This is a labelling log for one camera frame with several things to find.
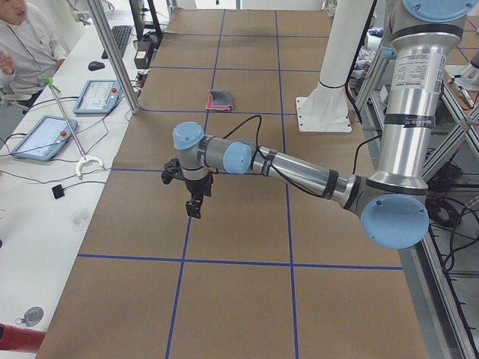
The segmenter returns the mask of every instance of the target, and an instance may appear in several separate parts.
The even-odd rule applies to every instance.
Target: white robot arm
[[[449,51],[461,41],[466,14],[478,0],[390,0],[383,45],[397,60],[377,169],[368,178],[343,176],[250,141],[205,135],[186,122],[173,133],[178,158],[165,166],[163,182],[184,180],[192,194],[188,214],[200,218],[203,196],[211,195],[213,174],[248,170],[286,180],[357,214],[366,234],[387,248],[421,241],[429,218],[427,184],[421,171]]]

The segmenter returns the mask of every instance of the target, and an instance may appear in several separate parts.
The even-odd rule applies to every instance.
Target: keyboard
[[[130,25],[118,25],[112,27],[113,38],[117,43],[118,50],[121,57],[125,54],[126,45],[128,44],[129,36],[132,33],[132,26]],[[106,50],[103,50],[102,58],[108,58]]]

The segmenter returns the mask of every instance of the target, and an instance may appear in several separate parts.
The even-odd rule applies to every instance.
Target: white desk
[[[121,23],[124,24],[125,21],[115,20],[112,25]],[[61,90],[60,96],[78,96],[89,79],[115,78],[109,61],[101,59],[102,51],[96,29],[91,26],[55,74],[54,83]],[[133,63],[134,55],[130,39],[130,46],[123,56],[130,79],[134,79],[137,72]],[[102,61],[106,68],[91,72],[88,70],[90,61]],[[52,94],[47,88],[37,102],[51,98]],[[101,117],[76,117],[72,113],[75,100],[63,104],[67,113],[71,114],[70,117],[78,120],[79,139],[85,150],[88,150],[106,133],[106,128],[99,123],[87,131],[81,131]],[[45,114],[61,116],[54,101],[35,106],[14,133],[27,132]],[[124,99],[105,120],[109,134],[90,151],[90,154],[103,160],[106,168],[112,166],[130,116],[129,106]],[[9,140],[10,149],[18,142],[19,139]],[[1,154],[5,153],[7,151],[4,147]],[[0,171],[44,182],[75,174],[80,154],[73,140],[66,144],[57,158],[74,162],[20,161],[3,156],[0,157]],[[100,169],[94,162],[84,166],[82,173]],[[88,174],[83,176],[83,181],[105,182],[108,175],[108,171]],[[57,200],[53,197],[51,188],[54,185],[61,183],[66,187],[78,182],[78,177],[74,177],[42,185],[7,174],[0,176],[0,209],[5,211],[0,212],[0,217],[3,217],[0,220],[0,239],[3,241],[0,248],[0,323],[15,325],[16,318],[23,317],[30,307],[38,306],[44,309],[45,316],[40,324],[31,329],[46,331],[49,327],[104,186],[99,183],[83,183],[67,189],[65,197]],[[81,218],[78,224],[73,223],[75,217]],[[0,359],[7,358],[34,358],[34,355],[0,351]]]

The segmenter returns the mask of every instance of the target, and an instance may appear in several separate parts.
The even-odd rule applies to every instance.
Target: red cylinder
[[[36,353],[45,337],[42,331],[12,327],[0,324],[0,350]]]

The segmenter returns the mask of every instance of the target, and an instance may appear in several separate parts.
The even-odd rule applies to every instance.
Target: computer mouse
[[[102,69],[105,67],[105,64],[103,62],[99,62],[99,61],[92,61],[88,64],[88,69],[90,71],[97,71],[99,69]]]

